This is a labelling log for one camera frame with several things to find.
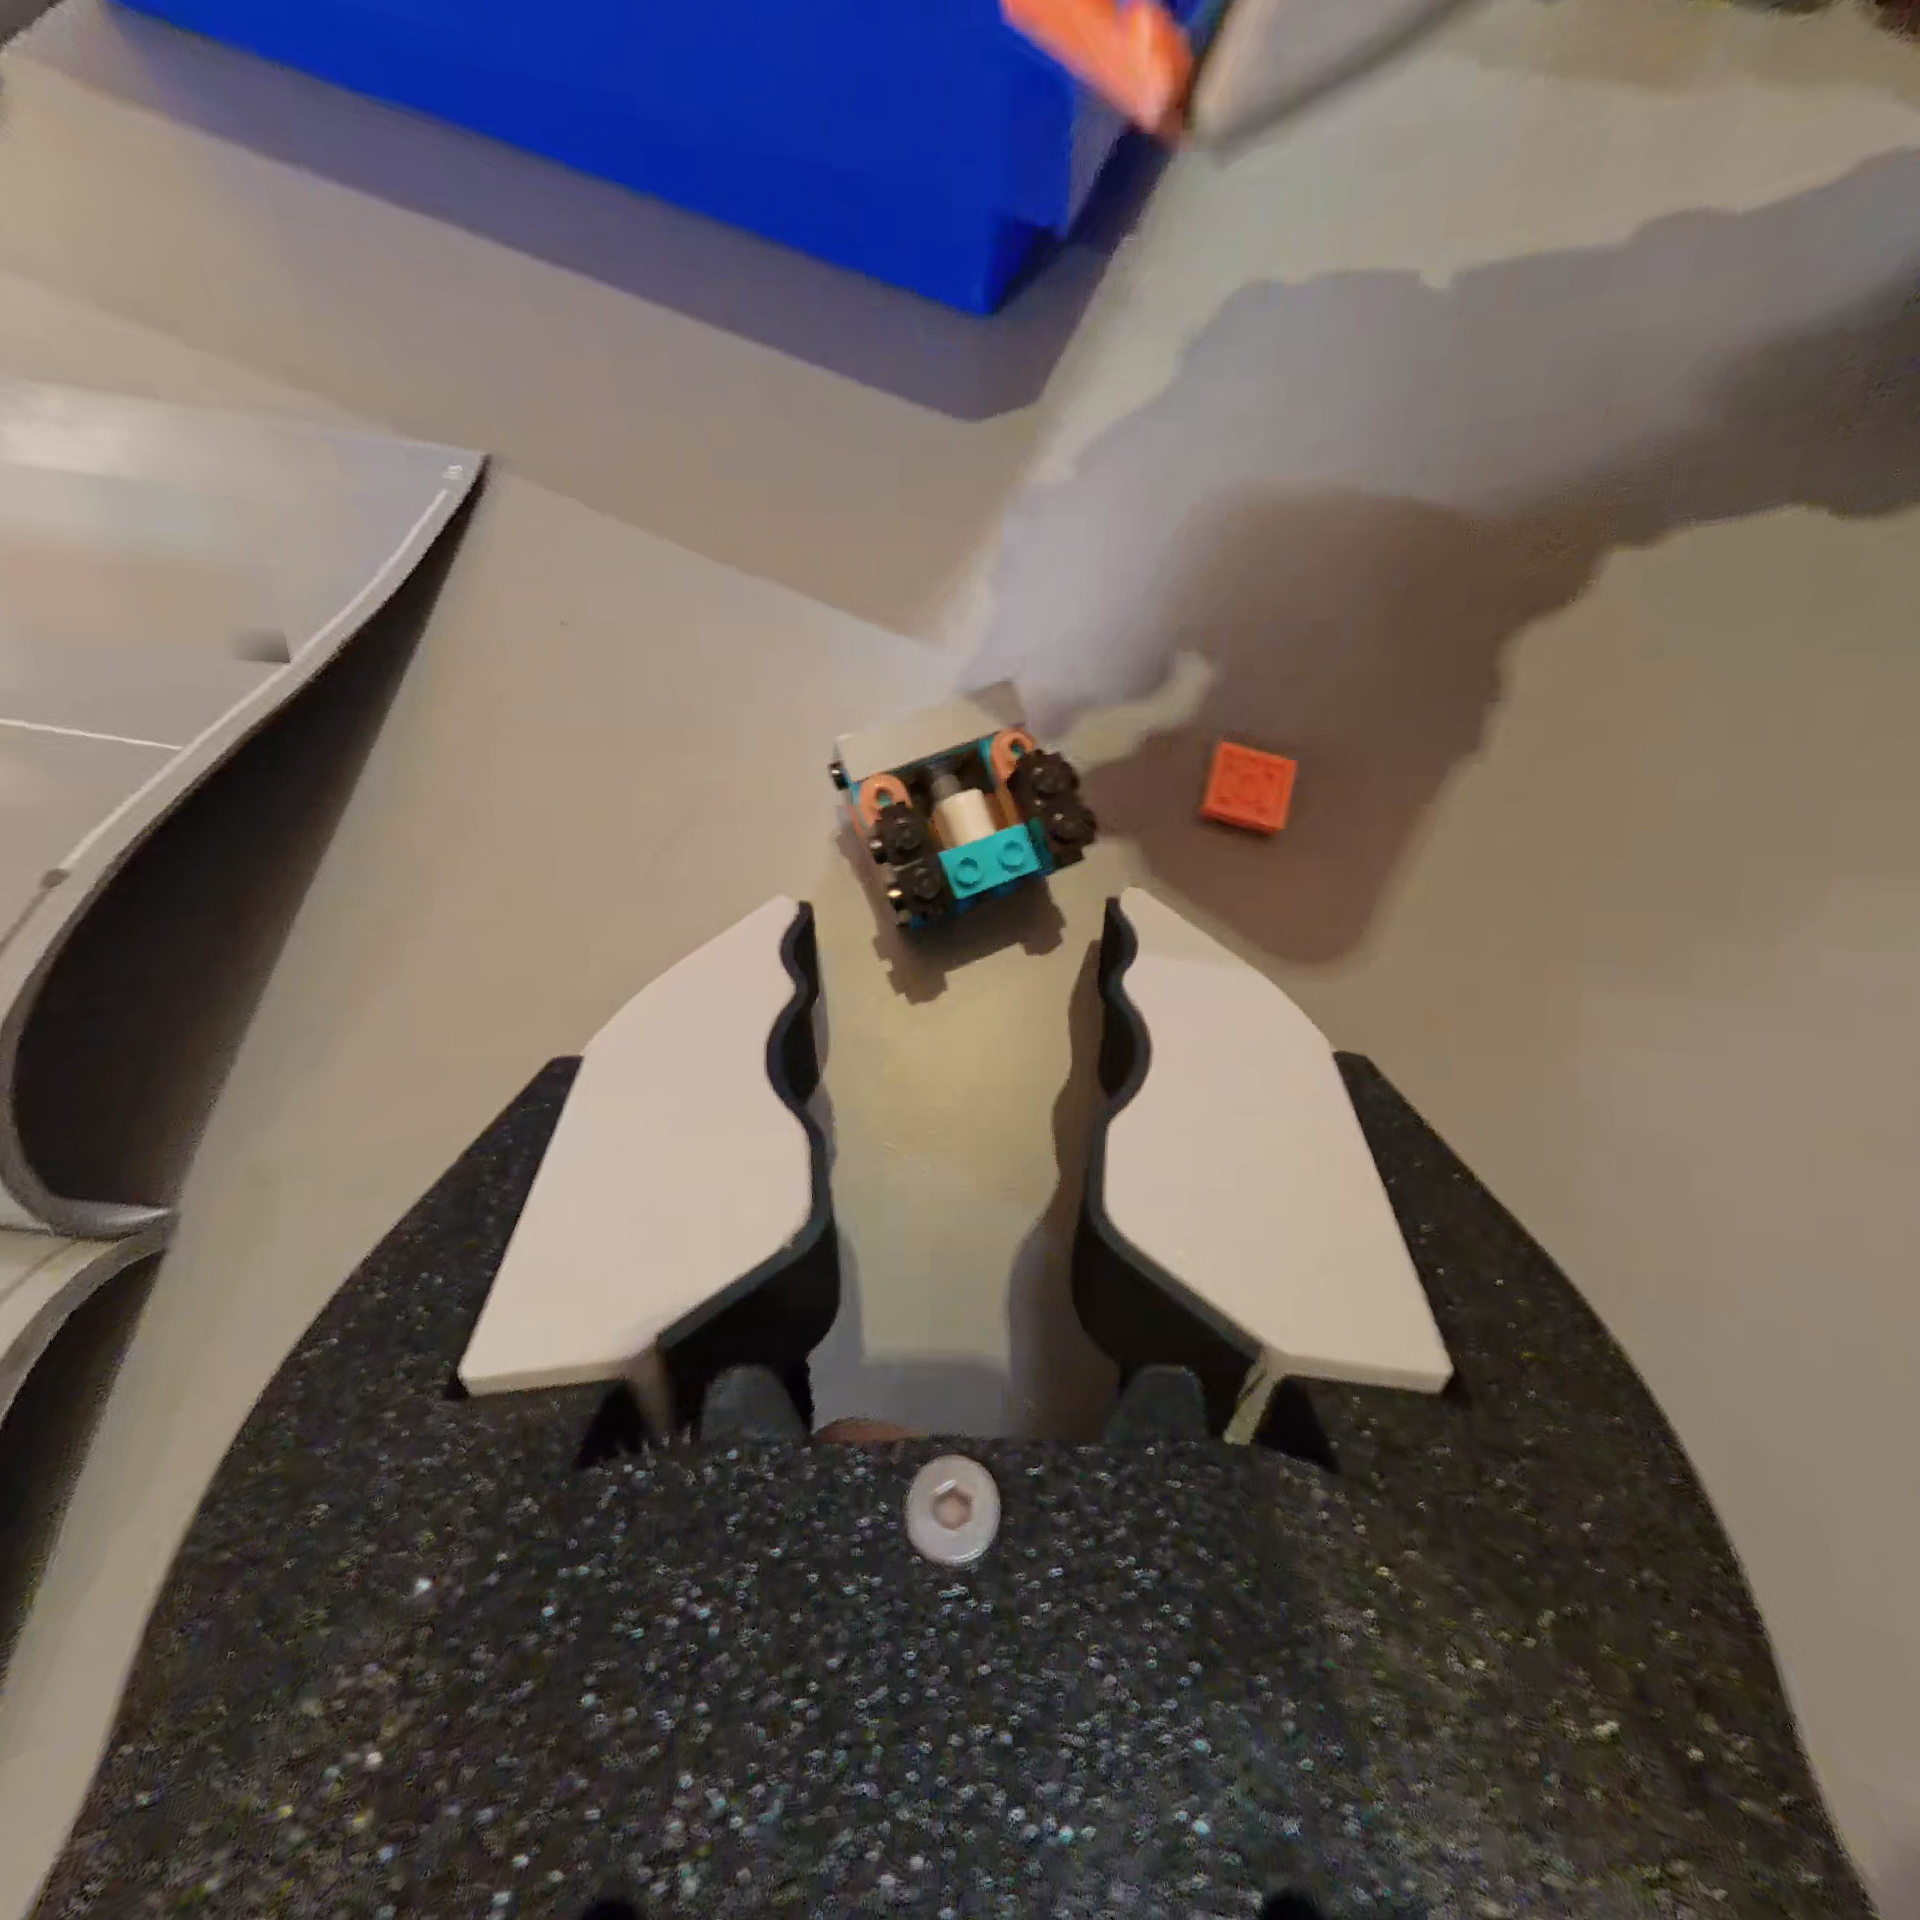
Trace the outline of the grey desk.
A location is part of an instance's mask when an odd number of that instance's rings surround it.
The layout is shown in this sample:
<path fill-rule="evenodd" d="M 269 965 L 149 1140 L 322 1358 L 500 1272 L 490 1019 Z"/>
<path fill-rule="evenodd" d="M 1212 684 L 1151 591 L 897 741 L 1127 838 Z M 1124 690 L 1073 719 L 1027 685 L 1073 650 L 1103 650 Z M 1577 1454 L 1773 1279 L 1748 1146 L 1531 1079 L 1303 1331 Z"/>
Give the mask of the grey desk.
<path fill-rule="evenodd" d="M 491 455 L 428 604 L 151 842 L 42 1034 L 183 1173 L 69 1336 L 5 1916 L 329 1294 L 551 1055 L 814 901 L 849 1157 L 822 1405 L 1066 1432 L 1140 883 L 1372 1055 L 1665 1402 L 1830 1812 L 1915 1916 L 1915 40 L 1475 4 L 1114 181 L 994 322 L 106 4 L 5 64 L 5 356 Z M 829 779 L 1018 684 L 1087 855 L 901 933 Z M 1287 828 L 1202 822 L 1221 739 Z"/>

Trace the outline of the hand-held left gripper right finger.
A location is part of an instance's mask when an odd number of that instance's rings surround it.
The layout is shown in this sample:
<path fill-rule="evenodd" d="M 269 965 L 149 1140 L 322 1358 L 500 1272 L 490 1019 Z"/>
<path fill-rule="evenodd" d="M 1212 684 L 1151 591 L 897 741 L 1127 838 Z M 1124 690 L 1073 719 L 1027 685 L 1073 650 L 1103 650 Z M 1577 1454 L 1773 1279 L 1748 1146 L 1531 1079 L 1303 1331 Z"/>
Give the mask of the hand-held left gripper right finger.
<path fill-rule="evenodd" d="M 1309 1382 L 1443 1396 L 1453 1360 L 1337 1053 L 1142 887 L 1107 901 L 1073 1308 L 1121 1387 L 1253 1444 Z"/>

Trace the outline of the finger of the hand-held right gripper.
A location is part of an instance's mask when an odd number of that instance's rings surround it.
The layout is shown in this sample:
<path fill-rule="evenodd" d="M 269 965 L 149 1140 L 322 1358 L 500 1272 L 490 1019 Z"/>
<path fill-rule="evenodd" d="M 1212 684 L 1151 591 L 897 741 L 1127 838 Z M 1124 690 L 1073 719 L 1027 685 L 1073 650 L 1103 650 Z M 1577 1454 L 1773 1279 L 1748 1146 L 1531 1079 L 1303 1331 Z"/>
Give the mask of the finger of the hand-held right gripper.
<path fill-rule="evenodd" d="M 1212 2 L 1195 27 L 1187 147 L 1244 147 L 1403 56 L 1460 2 Z"/>

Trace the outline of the orange flat toy plate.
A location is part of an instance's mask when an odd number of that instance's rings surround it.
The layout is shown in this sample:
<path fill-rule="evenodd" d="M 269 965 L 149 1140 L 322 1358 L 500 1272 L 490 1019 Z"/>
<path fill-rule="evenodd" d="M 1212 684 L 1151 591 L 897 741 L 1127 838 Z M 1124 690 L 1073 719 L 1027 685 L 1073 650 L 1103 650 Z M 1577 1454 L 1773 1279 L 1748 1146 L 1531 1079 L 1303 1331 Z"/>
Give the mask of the orange flat toy plate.
<path fill-rule="evenodd" d="M 1221 739 L 1209 756 L 1198 819 L 1258 836 L 1290 822 L 1298 760 L 1237 739 Z"/>

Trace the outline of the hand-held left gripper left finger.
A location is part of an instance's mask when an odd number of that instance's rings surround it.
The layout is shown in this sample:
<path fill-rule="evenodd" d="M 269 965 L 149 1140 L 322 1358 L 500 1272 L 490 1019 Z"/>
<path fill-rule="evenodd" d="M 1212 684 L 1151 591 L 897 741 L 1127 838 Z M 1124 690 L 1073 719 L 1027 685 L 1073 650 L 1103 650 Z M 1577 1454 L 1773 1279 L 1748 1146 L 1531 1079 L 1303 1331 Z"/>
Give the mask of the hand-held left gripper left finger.
<path fill-rule="evenodd" d="M 837 1316 L 809 902 L 774 895 L 587 1042 L 459 1360 L 473 1399 L 623 1382 L 651 1432 Z"/>

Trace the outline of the blue plastic bin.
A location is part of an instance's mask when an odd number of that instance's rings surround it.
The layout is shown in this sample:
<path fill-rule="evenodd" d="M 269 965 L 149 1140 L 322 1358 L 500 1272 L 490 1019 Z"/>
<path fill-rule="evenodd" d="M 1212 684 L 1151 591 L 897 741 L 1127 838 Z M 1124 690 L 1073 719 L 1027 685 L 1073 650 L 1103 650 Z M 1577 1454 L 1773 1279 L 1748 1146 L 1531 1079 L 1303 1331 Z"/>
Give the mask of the blue plastic bin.
<path fill-rule="evenodd" d="M 1132 133 L 985 2 L 132 2 L 985 318 Z"/>

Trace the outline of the orange square toy brick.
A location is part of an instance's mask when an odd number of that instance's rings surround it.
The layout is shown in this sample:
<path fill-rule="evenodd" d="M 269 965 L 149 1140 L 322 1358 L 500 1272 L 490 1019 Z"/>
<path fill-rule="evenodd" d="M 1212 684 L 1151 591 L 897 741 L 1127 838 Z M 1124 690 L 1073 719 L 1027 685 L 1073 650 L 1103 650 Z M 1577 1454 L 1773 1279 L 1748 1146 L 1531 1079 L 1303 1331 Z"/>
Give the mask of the orange square toy brick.
<path fill-rule="evenodd" d="M 1133 127 L 1185 134 L 1195 50 L 1158 2 L 999 2 L 1006 26 Z"/>

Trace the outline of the grey instruction booklet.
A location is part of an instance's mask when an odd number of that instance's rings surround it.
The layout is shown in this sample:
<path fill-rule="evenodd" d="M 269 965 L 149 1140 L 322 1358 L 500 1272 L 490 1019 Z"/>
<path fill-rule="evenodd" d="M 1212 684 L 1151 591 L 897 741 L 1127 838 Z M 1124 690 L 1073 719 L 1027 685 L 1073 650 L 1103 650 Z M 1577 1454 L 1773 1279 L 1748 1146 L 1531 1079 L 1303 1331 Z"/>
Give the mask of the grey instruction booklet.
<path fill-rule="evenodd" d="M 5 375 L 3 1408 L 171 1199 L 65 1191 L 23 1133 L 52 966 L 154 831 L 417 576 L 483 451 Z"/>

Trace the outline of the multicoloured toy brick model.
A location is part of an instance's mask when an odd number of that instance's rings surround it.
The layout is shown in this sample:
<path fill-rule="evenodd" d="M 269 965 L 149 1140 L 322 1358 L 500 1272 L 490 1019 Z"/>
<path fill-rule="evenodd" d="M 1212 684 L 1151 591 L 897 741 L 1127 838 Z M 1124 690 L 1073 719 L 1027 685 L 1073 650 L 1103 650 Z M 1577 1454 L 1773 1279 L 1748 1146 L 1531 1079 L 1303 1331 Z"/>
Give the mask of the multicoloured toy brick model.
<path fill-rule="evenodd" d="M 878 893 L 921 938 L 1042 887 L 1097 842 L 1081 775 L 1002 679 L 842 734 L 829 779 Z"/>

